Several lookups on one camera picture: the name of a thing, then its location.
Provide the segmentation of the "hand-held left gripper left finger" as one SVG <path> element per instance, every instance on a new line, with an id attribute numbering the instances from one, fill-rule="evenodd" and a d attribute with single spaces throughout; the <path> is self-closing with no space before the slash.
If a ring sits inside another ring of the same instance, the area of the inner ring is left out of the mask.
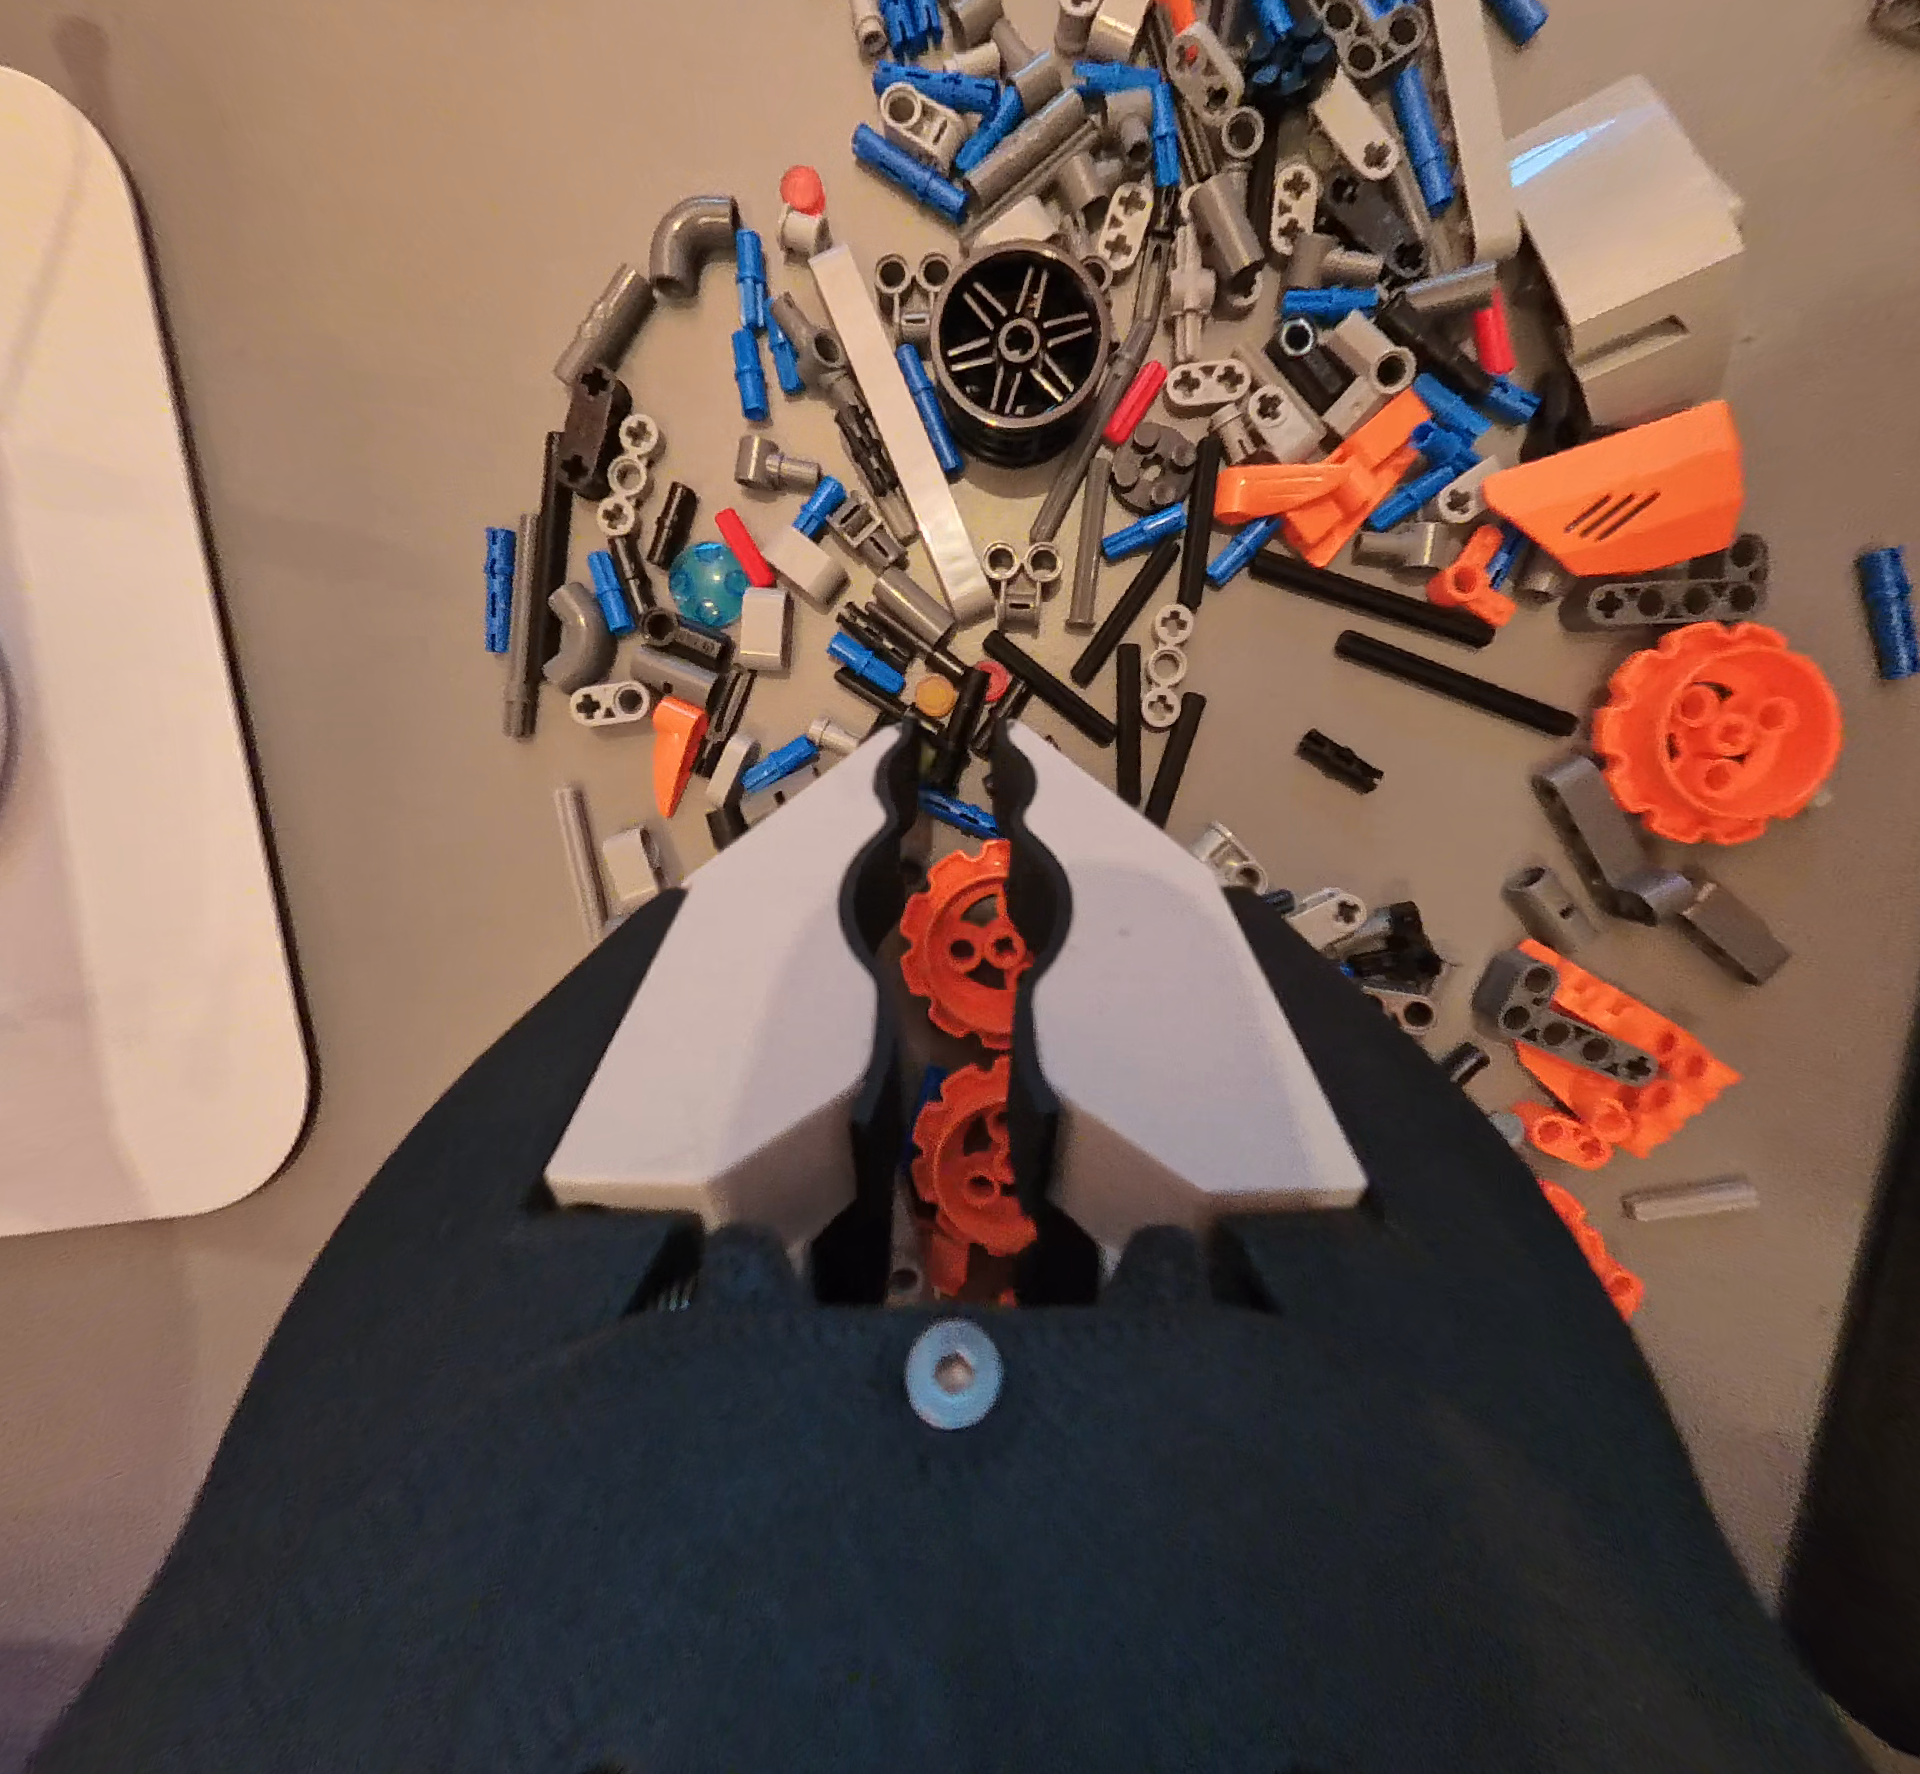
<path id="1" fill-rule="evenodd" d="M 768 1227 L 818 1294 L 885 1294 L 906 1088 L 877 950 L 918 786 L 922 735 L 877 735 L 690 877 L 549 1163 L 558 1204 Z"/>

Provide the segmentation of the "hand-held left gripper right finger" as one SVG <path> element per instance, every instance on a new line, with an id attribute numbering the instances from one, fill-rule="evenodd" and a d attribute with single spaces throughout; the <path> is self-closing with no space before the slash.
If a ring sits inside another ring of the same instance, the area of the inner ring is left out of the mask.
<path id="1" fill-rule="evenodd" d="M 1356 1208 L 1367 1176 L 1211 872 L 1038 733 L 994 738 L 1021 1205 L 1069 1279 L 1141 1231 Z"/>

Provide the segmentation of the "orange gear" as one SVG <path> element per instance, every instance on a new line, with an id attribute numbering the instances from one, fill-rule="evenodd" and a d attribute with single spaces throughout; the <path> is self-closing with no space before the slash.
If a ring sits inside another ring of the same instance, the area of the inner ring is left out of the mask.
<path id="1" fill-rule="evenodd" d="M 1591 745 L 1615 800 L 1653 834 L 1739 844 L 1824 787 L 1842 712 L 1819 663 L 1780 633 L 1693 623 L 1612 673 Z"/>
<path id="2" fill-rule="evenodd" d="M 1006 905 L 1010 853 L 1002 836 L 951 852 L 901 919 L 903 979 L 926 998 L 932 1027 L 994 1051 L 1011 1044 L 1017 979 L 1032 965 Z"/>
<path id="3" fill-rule="evenodd" d="M 1014 1189 L 1006 1104 L 1010 1058 L 958 1066 L 922 1102 L 911 1184 L 930 1210 L 926 1267 L 935 1294 L 963 1294 L 973 1254 L 1011 1260 L 1038 1240 Z"/>
<path id="4" fill-rule="evenodd" d="M 1573 1240 L 1596 1272 L 1610 1305 L 1626 1320 L 1629 1320 L 1635 1314 L 1638 1307 L 1641 1307 L 1643 1280 L 1612 1256 L 1607 1246 L 1607 1237 L 1597 1231 L 1587 1210 L 1571 1189 L 1555 1181 L 1539 1181 L 1539 1187 L 1543 1189 L 1549 1205 L 1568 1227 Z"/>

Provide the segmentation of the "white book stand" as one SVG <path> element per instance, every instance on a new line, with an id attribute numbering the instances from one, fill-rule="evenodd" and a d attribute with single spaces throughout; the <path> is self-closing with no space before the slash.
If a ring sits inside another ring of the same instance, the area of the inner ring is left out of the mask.
<path id="1" fill-rule="evenodd" d="M 311 1060 L 146 235 L 3 76 L 3 1232 L 270 1179 Z"/>

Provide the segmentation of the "pile of building kit parts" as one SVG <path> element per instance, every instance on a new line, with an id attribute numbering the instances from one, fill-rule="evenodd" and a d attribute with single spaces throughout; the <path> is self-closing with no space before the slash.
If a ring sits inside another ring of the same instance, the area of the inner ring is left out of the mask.
<path id="1" fill-rule="evenodd" d="M 1458 653 L 1513 611 L 1560 635 L 1620 630 L 1603 687 L 1562 712 L 1347 622 L 1333 657 L 1458 702 L 1555 749 L 1531 768 L 1543 821 L 1620 922 L 1689 933 L 1728 978 L 1773 979 L 1783 944 L 1720 874 L 1739 844 L 1653 834 L 1591 745 L 1612 673 L 1663 635 L 1767 616 L 1785 491 L 1721 552 L 1574 577 L 1493 514 L 1486 478 L 1633 425 L 1599 425 L 1524 230 L 1478 14 L 1455 0 L 1058 0 L 1041 51 L 1003 0 L 852 0 L 864 96 L 852 155 L 941 235 L 857 262 L 818 168 L 781 177 L 768 233 L 727 193 L 676 202 L 647 262 L 614 275 L 556 368 L 570 412 L 542 497 L 490 531 L 490 652 L 510 663 L 509 731 L 536 697 L 588 729 L 650 726 L 657 816 L 710 793 L 716 844 L 747 836 L 835 760 L 849 729 L 757 741 L 755 673 L 784 669 L 818 611 L 819 667 L 922 731 L 912 897 L 934 862 L 1006 839 L 971 793 L 1000 729 L 1052 715 L 1100 748 L 1123 800 L 1176 811 L 1205 705 L 1196 596 L 1296 593 Z M 1517 41 L 1536 0 L 1486 0 Z M 795 0 L 741 56 L 693 51 L 702 122 L 722 96 L 799 96 Z M 1049 462 L 961 452 L 932 374 L 953 270 L 1003 242 L 1087 268 L 1113 335 L 1084 431 Z M 740 619 L 676 616 L 669 569 L 725 541 Z M 977 665 L 966 749 L 930 735 L 917 688 Z"/>

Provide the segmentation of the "grey curved panel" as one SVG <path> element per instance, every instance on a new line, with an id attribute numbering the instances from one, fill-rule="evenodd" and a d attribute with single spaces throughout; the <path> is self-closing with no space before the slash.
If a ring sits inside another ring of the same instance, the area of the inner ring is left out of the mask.
<path id="1" fill-rule="evenodd" d="M 1741 197 L 1663 96 L 1620 77 L 1507 151 L 1587 412 L 1633 425 L 1717 396 L 1736 335 Z"/>

